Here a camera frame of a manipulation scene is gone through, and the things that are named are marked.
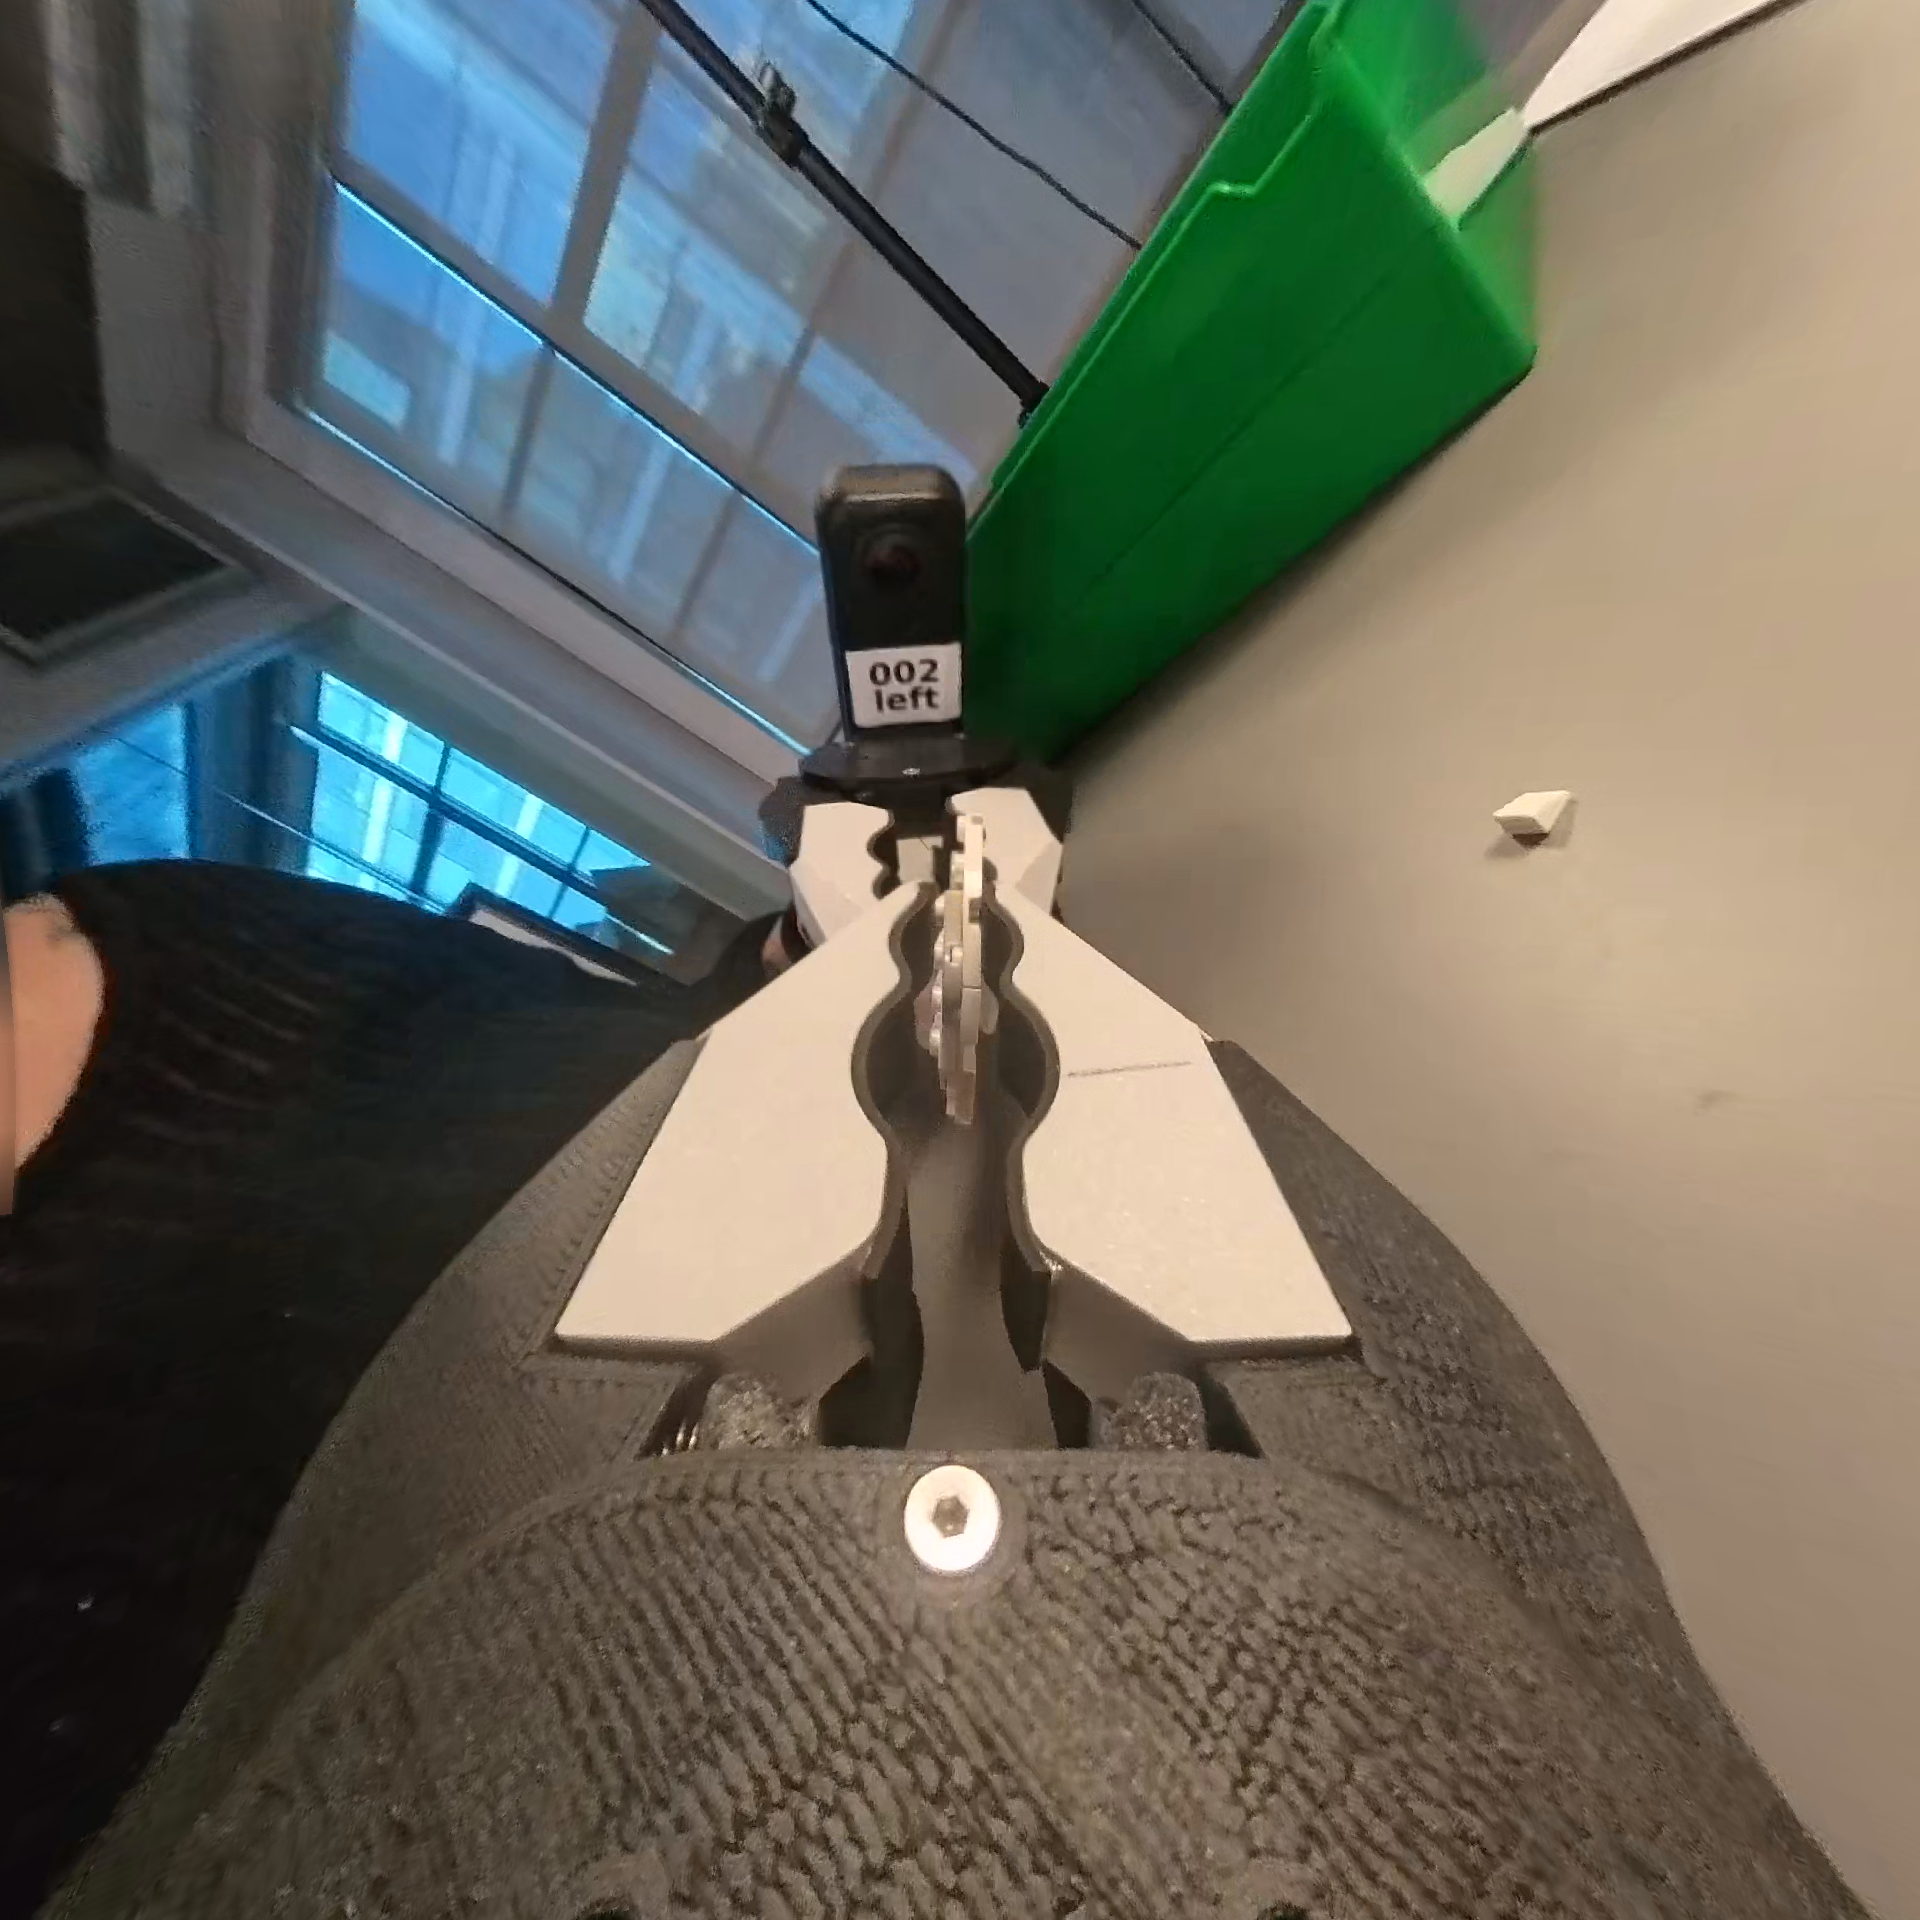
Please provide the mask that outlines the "large paned window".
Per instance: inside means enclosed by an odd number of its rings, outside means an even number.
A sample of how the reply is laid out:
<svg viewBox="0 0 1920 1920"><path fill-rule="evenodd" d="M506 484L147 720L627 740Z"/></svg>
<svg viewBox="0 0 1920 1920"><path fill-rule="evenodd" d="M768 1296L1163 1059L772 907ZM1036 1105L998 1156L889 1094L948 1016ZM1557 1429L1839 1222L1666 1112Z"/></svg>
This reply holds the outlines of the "large paned window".
<svg viewBox="0 0 1920 1920"><path fill-rule="evenodd" d="M1058 379L1289 2L685 2ZM268 338L296 464L468 585L582 608L768 740L836 727L818 487L1011 392L639 2L262 2Z"/></svg>

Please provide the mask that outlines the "black tripod pole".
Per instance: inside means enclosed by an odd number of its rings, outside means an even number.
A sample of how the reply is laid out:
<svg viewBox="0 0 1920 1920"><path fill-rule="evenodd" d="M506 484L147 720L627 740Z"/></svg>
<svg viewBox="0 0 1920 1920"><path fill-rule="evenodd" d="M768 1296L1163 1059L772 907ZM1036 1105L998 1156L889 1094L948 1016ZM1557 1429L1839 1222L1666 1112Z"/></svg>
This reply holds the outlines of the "black tripod pole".
<svg viewBox="0 0 1920 1920"><path fill-rule="evenodd" d="M973 357L1011 392L1018 422L1031 422L1044 401L1049 384L990 324L935 271L935 265L893 226L880 209L831 161L808 135L796 112L796 91L764 64L747 74L685 2L641 2L658 27L695 61L695 65L751 123L756 143L800 175L935 315Z"/></svg>

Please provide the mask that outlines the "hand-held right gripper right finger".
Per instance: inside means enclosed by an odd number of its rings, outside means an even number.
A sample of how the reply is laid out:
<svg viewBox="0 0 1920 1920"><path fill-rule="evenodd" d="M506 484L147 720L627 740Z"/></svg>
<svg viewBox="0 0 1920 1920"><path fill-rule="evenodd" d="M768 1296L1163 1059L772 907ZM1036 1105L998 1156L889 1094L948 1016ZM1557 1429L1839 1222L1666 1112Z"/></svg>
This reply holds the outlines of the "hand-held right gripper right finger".
<svg viewBox="0 0 1920 1920"><path fill-rule="evenodd" d="M1198 1024L1031 899L980 920L990 1323L1024 1436L1085 1444L1141 1374L1346 1350L1350 1313Z"/></svg>

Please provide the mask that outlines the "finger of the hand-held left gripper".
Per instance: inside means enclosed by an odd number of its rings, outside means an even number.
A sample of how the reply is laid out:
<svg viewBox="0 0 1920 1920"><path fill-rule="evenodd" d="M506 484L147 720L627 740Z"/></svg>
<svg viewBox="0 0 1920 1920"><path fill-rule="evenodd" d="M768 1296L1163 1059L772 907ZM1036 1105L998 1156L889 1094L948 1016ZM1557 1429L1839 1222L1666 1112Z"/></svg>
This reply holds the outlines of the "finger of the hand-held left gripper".
<svg viewBox="0 0 1920 1920"><path fill-rule="evenodd" d="M791 914L807 950L860 920L899 890L893 813L873 803L808 803L791 856Z"/></svg>
<svg viewBox="0 0 1920 1920"><path fill-rule="evenodd" d="M977 798L984 856L995 869L998 899L1007 907L1031 907L1055 916L1058 835L1036 798Z"/></svg>

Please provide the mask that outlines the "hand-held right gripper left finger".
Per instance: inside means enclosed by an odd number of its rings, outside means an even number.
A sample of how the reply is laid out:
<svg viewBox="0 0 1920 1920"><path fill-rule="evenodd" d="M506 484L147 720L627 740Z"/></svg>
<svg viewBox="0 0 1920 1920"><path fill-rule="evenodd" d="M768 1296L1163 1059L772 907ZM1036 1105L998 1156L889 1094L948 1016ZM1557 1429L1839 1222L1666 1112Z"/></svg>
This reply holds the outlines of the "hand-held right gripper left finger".
<svg viewBox="0 0 1920 1920"><path fill-rule="evenodd" d="M930 904L926 882L876 899L706 1031L561 1309L566 1357L751 1374L831 1441L908 1439Z"/></svg>

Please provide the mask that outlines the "person's left forearm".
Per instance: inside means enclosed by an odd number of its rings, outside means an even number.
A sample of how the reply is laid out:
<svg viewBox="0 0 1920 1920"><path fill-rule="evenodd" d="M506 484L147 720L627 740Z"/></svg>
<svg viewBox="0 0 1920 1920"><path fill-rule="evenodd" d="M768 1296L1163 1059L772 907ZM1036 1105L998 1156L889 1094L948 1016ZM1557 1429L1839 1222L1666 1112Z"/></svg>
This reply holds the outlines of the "person's left forearm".
<svg viewBox="0 0 1920 1920"><path fill-rule="evenodd" d="M384 896L120 864L5 907L4 1915L138 1783L357 1378L665 1048L764 984L613 982Z"/></svg>

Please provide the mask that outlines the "green plastic bin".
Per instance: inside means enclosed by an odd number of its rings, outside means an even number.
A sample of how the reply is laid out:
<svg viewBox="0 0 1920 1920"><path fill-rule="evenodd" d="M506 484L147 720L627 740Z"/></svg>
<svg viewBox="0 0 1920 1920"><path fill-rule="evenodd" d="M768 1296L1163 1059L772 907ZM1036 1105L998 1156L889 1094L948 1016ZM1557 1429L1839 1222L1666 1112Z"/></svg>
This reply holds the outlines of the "green plastic bin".
<svg viewBox="0 0 1920 1920"><path fill-rule="evenodd" d="M1530 129L1461 2L1306 2L970 524L963 720L1087 735L1525 380Z"/></svg>

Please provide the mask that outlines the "white round lego plate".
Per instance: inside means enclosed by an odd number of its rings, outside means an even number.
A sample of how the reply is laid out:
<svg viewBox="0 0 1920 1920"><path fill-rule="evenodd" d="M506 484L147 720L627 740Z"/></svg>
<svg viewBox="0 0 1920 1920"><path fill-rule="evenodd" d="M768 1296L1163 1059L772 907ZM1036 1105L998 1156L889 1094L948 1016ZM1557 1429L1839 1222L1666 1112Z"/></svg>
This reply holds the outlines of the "white round lego plate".
<svg viewBox="0 0 1920 1920"><path fill-rule="evenodd" d="M930 974L914 997L914 1038L933 1059L946 1117L959 1126L980 1117L984 1057L999 1025L990 903L987 813L963 803L952 828L948 888L930 923Z"/></svg>

